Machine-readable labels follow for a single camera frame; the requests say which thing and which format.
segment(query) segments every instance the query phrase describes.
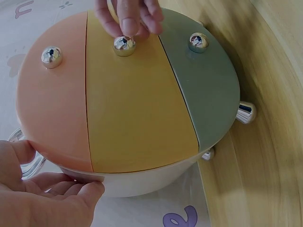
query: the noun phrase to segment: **hand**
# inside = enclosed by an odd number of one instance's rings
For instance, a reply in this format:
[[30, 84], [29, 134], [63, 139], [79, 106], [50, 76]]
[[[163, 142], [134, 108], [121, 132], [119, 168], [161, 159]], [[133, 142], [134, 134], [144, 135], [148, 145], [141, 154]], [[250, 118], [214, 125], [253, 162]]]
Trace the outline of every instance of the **hand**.
[[0, 141], [0, 226], [89, 227], [103, 185], [82, 185], [56, 173], [23, 181], [20, 164], [34, 156], [27, 140]]
[[108, 0], [117, 14], [119, 24], [112, 17], [107, 0], [95, 0], [96, 16], [113, 37], [126, 35], [147, 38], [150, 33], [162, 32], [162, 10], [158, 0]]

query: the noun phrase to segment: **purple letter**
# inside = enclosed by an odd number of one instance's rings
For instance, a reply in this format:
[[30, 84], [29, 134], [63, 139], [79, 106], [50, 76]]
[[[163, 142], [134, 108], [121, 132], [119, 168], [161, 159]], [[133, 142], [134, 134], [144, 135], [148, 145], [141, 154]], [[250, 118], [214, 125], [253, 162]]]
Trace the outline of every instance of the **purple letter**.
[[24, 3], [24, 4], [20, 5], [20, 6], [18, 6], [18, 7], [16, 8], [16, 11], [15, 11], [15, 13], [16, 13], [15, 18], [18, 19], [19, 16], [22, 16], [23, 14], [26, 14], [26, 13], [31, 12], [32, 9], [27, 9], [27, 10], [24, 10], [24, 11], [21, 11], [21, 12], [20, 12], [19, 10], [20, 10], [22, 7], [28, 6], [28, 5], [33, 4], [33, 3], [34, 3], [34, 1], [29, 1], [29, 2], [27, 2], [27, 3]]
[[195, 227], [198, 222], [198, 214], [193, 206], [185, 207], [187, 221], [179, 214], [169, 213], [163, 217], [164, 227]]

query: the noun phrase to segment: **chrome knob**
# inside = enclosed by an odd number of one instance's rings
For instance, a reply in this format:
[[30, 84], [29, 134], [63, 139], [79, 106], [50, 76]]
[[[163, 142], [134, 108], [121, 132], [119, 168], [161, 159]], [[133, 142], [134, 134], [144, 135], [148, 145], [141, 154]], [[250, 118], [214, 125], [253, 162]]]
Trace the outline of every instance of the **chrome knob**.
[[134, 53], [136, 41], [132, 37], [119, 36], [114, 40], [114, 52], [121, 57], [127, 57]]
[[251, 123], [257, 115], [256, 107], [252, 103], [240, 102], [237, 112], [237, 120], [243, 124]]
[[58, 67], [63, 60], [63, 55], [59, 47], [49, 46], [42, 52], [41, 61], [48, 69]]
[[203, 53], [209, 46], [209, 40], [205, 34], [200, 32], [193, 33], [188, 41], [188, 47], [196, 53]]

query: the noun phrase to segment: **wooden table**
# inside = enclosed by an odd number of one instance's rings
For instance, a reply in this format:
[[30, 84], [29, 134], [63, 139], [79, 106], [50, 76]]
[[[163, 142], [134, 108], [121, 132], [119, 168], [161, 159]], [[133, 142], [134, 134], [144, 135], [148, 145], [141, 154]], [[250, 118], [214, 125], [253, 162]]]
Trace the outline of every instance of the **wooden table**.
[[204, 23], [236, 68], [241, 99], [258, 110], [199, 163], [212, 227], [303, 226], [303, 1], [160, 4]]

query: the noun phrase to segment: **white pot body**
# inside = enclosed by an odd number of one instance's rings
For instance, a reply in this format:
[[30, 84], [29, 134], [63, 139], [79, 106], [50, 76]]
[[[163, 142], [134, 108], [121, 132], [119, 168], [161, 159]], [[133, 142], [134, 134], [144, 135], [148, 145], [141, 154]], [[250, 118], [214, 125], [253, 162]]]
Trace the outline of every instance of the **white pot body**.
[[169, 185], [201, 158], [205, 152], [200, 152], [193, 157], [168, 166], [133, 173], [86, 173], [64, 167], [60, 168], [65, 174], [80, 182], [103, 182], [105, 186], [103, 196], [130, 197], [154, 192]]

